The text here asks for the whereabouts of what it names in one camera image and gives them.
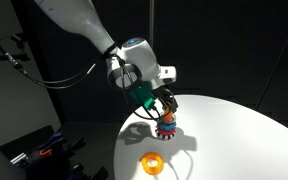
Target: black floor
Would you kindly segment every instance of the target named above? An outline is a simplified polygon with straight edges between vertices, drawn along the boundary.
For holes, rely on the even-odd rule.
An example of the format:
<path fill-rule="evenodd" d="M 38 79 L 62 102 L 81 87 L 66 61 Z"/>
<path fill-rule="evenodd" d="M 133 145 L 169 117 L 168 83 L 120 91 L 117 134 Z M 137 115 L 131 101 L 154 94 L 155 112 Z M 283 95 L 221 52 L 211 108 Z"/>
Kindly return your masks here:
<path fill-rule="evenodd" d="M 65 123 L 59 130 L 69 143 L 84 137 L 86 145 L 77 151 L 70 161 L 72 165 L 81 163 L 87 175 L 95 175 L 103 166 L 114 180 L 114 148 L 120 124 Z"/>

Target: white table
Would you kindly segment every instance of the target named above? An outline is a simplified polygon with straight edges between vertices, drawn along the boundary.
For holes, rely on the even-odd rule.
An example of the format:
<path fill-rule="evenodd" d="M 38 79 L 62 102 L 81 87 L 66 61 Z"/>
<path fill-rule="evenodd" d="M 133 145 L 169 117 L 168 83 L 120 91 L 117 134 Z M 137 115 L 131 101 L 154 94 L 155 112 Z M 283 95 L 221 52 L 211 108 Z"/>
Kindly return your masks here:
<path fill-rule="evenodd" d="M 170 141 L 156 139 L 154 121 L 135 114 L 127 119 L 115 145 L 116 180 L 288 180 L 286 127 L 216 98 L 179 95 L 176 100 L 177 133 Z M 165 161 L 156 176 L 146 174 L 139 161 L 150 151 Z"/>

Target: orange ring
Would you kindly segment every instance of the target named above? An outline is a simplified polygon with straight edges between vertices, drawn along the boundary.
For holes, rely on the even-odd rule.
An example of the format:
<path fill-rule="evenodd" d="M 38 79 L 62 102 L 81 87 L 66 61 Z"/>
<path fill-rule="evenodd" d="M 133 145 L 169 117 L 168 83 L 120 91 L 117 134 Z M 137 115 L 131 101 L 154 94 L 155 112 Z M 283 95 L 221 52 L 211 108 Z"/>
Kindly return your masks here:
<path fill-rule="evenodd" d="M 149 166 L 147 164 L 149 160 L 157 161 L 157 165 L 155 167 Z M 141 162 L 142 162 L 144 171 L 150 175 L 156 175 L 160 173 L 164 168 L 163 158 L 155 152 L 148 152 L 144 154 L 144 156 L 141 158 Z"/>

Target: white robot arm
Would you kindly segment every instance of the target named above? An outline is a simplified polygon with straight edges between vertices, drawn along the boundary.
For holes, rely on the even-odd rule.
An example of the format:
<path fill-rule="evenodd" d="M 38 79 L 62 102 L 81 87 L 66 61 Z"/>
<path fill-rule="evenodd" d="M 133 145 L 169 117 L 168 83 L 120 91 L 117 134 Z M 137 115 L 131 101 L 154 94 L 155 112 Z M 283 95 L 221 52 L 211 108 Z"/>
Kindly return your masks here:
<path fill-rule="evenodd" d="M 114 41 L 103 27 L 91 0 L 35 0 L 41 9 L 62 29 L 87 37 L 102 53 L 107 53 Z M 125 60 L 132 79 L 150 82 L 152 90 L 176 81 L 174 67 L 159 66 L 150 45 L 142 38 L 134 38 L 115 47 L 110 54 Z M 108 81 L 113 87 L 122 88 L 120 65 L 115 58 L 107 58 Z M 124 77 L 125 87 L 131 85 Z"/>

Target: black background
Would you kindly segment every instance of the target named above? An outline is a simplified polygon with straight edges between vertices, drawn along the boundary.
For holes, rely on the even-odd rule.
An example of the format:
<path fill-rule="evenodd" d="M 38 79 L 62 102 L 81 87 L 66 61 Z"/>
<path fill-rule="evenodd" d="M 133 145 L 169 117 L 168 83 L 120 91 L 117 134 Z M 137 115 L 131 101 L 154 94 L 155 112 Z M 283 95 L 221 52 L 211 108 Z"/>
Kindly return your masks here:
<path fill-rule="evenodd" d="M 118 45 L 133 37 L 148 40 L 149 0 L 93 3 Z M 99 55 L 89 40 L 59 28 L 33 1 L 13 4 L 25 4 L 30 24 L 19 19 L 33 27 L 34 32 L 23 29 L 37 37 L 29 43 L 41 48 L 36 61 L 45 62 L 41 71 L 47 69 L 51 79 L 73 75 Z M 178 72 L 171 90 L 254 109 L 288 38 L 288 1 L 156 0 L 155 5 L 158 63 Z M 134 109 L 109 87 L 105 62 L 82 83 L 56 94 L 66 121 L 119 123 Z M 288 127 L 288 45 L 258 110 Z"/>

